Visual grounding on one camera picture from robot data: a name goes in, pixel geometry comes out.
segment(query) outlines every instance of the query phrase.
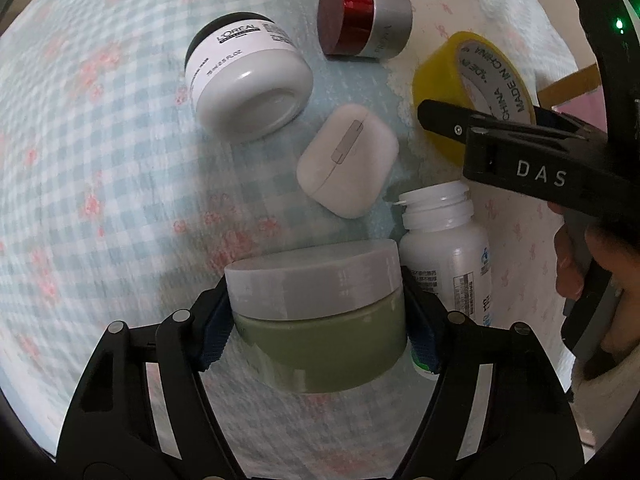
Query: green jar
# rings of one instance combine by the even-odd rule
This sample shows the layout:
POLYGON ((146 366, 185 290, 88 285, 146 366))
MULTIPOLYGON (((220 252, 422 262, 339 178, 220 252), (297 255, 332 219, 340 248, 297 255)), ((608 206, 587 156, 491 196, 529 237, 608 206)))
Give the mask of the green jar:
POLYGON ((268 386, 347 390, 389 370, 406 347, 392 240, 271 254, 225 273, 242 354, 268 386))

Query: white airpods case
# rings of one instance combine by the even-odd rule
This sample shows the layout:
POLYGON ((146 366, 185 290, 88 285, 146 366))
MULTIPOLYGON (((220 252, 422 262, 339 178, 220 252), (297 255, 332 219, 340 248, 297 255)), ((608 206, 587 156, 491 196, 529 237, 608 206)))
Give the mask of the white airpods case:
POLYGON ((300 187, 342 218, 359 218, 377 200, 398 157, 396 134, 357 104, 332 113, 298 161, 300 187))

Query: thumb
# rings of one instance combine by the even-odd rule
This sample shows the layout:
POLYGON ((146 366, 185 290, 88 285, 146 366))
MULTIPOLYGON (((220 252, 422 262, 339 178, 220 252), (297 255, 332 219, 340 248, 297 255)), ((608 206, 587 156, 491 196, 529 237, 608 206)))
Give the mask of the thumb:
POLYGON ((584 238, 593 258, 609 270, 621 288, 640 290, 640 253, 632 245, 596 226, 589 226, 584 238))

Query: adhesive tape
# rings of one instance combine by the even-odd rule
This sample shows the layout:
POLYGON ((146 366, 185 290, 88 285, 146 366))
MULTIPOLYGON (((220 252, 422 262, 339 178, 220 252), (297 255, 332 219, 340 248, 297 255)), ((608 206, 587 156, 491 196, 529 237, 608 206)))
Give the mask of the adhesive tape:
MULTIPOLYGON (((531 97, 500 50, 472 32, 457 32, 414 75, 414 106, 425 99, 472 108, 498 119, 535 124, 531 97)), ((436 149, 462 166, 465 147, 427 132, 436 149)))

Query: blue and white checkered fabric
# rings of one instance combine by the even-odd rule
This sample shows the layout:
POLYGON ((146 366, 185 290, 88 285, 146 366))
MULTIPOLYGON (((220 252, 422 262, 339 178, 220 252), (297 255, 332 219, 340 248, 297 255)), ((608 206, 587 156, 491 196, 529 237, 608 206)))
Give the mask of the blue and white checkered fabric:
MULTIPOLYGON (((0 38, 0 368, 40 425, 40 443, 54 450, 80 374, 112 320, 159 322, 214 286, 226 264, 254 254, 399 239, 402 212, 390 204, 398 194, 458 174, 421 133, 414 135, 410 98, 415 66, 449 34, 473 29, 497 43, 532 94, 537 84, 575 69, 535 0, 506 0, 517 3, 514 9, 496 1, 412 0, 410 44, 380 64, 322 56, 317 0, 34 0, 0 38), (183 67, 194 34, 240 10, 283 27, 315 81, 308 107, 292 123, 231 147, 196 124, 183 67), (374 110, 401 143, 386 190, 369 215, 353 221, 306 197, 295 177, 316 131, 348 101, 374 110)), ((554 221, 546 212, 537 219, 536 202, 509 206, 510 198, 501 197, 476 207, 483 221, 486 211, 495 219, 501 205, 499 221, 517 217, 515 235, 511 223, 490 227, 492 243, 498 250, 507 233, 523 248, 504 238, 513 257, 498 258, 502 268, 494 264, 497 288, 507 269, 506 285, 494 296, 517 306, 548 285, 537 309, 557 331, 552 273, 543 272, 541 260, 552 257, 552 248, 539 245, 535 271, 527 252, 552 237, 554 221), (520 275, 529 280, 522 300, 509 285, 520 275)), ((525 317, 514 310, 504 322, 509 316, 525 317)), ((433 387, 412 372, 406 356, 361 388, 288 396, 249 377, 235 338, 204 381, 248 476, 393 472, 433 387)), ((168 442, 157 371, 150 371, 150 387, 159 434, 168 442)))

